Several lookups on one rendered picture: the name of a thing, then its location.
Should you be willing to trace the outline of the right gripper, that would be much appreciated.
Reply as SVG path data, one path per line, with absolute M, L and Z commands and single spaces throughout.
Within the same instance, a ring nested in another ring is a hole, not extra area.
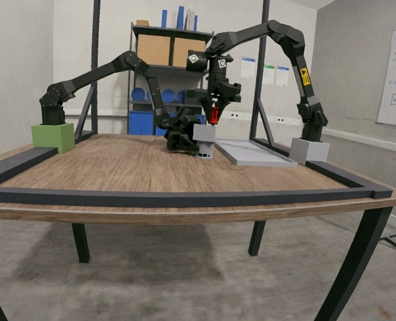
M 167 148 L 170 151 L 199 151 L 199 147 L 196 144 L 197 141 L 193 140 L 193 131 L 186 131 L 185 134 L 182 134 L 179 128 L 177 128 L 174 132 L 168 134 Z

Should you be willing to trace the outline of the white bracket with holes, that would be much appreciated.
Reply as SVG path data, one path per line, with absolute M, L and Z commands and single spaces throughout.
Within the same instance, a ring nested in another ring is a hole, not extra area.
M 208 126 L 202 124 L 194 124 L 193 127 L 193 140 L 202 140 L 207 142 L 215 142 L 216 126 Z

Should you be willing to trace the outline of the white shallow tray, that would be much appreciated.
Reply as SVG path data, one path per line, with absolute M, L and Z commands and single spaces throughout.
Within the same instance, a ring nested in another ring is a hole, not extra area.
M 298 165 L 297 162 L 251 140 L 217 138 L 214 145 L 237 166 L 297 167 Z

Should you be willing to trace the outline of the grey cylinder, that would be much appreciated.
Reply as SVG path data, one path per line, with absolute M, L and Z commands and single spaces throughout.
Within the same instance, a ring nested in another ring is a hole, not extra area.
M 207 142 L 202 140 L 196 140 L 199 151 L 196 151 L 195 157 L 201 159 L 212 159 L 213 158 L 213 144 L 214 142 Z

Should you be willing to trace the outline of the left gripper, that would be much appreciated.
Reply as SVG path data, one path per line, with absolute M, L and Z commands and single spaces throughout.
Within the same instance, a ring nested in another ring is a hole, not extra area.
M 212 92 L 213 85 L 217 77 L 220 77 L 221 81 L 225 81 L 226 79 L 225 74 L 209 73 L 208 77 L 206 77 L 206 80 L 208 80 L 206 91 L 205 89 L 201 89 L 201 88 L 189 88 L 187 90 L 188 98 L 200 98 L 200 100 L 198 101 L 200 101 L 203 107 L 208 122 L 211 121 L 212 105 L 214 103 L 215 103 L 215 107 L 219 108 L 218 117 L 217 117 L 217 122 L 219 122 L 222 112 L 228 104 L 231 104 L 234 101 L 241 102 L 241 96 L 239 94 L 236 94 L 235 98 L 232 99 L 232 97 L 227 98 L 225 96 L 222 96 L 222 94 L 220 94 L 217 90 L 215 91 L 215 93 Z M 217 98 L 217 102 L 212 100 L 213 98 Z M 207 101 L 207 102 L 203 102 L 203 101 Z

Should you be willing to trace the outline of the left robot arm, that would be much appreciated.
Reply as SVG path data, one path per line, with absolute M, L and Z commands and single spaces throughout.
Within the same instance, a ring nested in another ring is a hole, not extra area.
M 221 55 L 239 44 L 264 36 L 271 37 L 275 43 L 280 45 L 284 54 L 291 61 L 300 93 L 300 103 L 297 104 L 298 114 L 302 117 L 302 123 L 305 123 L 300 139 L 309 142 L 323 142 L 320 141 L 322 127 L 328 124 L 328 120 L 323 113 L 320 101 L 314 95 L 304 58 L 304 34 L 299 29 L 279 23 L 276 20 L 269 20 L 240 31 L 217 33 L 205 52 L 188 50 L 186 72 L 203 73 L 203 69 L 207 70 L 209 60 L 209 73 L 226 75 L 227 62 L 231 63 L 234 59 L 230 54 Z M 217 57 L 213 57 L 214 55 L 217 55 Z M 229 79 L 226 78 L 225 81 L 221 81 L 221 78 L 217 77 L 212 92 L 216 90 L 222 96 L 235 98 L 236 94 L 241 92 L 241 84 L 230 84 Z

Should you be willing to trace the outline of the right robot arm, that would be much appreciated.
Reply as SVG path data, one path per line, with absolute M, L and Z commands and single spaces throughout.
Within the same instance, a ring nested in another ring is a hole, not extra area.
M 169 116 L 163 104 L 155 69 L 137 57 L 134 51 L 128 50 L 103 66 L 86 72 L 74 79 L 48 86 L 47 92 L 39 99 L 42 115 L 42 124 L 39 125 L 58 126 L 66 124 L 65 111 L 62 106 L 63 102 L 67 102 L 71 97 L 75 98 L 74 93 L 89 84 L 111 74 L 128 70 L 132 70 L 145 77 L 153 105 L 154 124 L 161 130 L 167 130 L 164 138 L 167 139 L 168 133 L 174 132 L 177 127 L 184 134 L 186 131 L 193 131 L 194 124 L 201 124 L 201 120 L 196 117 L 196 113 L 185 106 L 181 106 L 175 116 Z

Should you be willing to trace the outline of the red screwdriver handle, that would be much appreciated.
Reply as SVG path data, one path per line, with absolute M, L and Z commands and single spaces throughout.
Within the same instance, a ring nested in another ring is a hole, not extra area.
M 218 124 L 217 123 L 218 109 L 219 109 L 218 107 L 212 107 L 211 121 L 208 122 L 208 124 L 211 124 L 212 126 L 214 126 L 214 124 Z

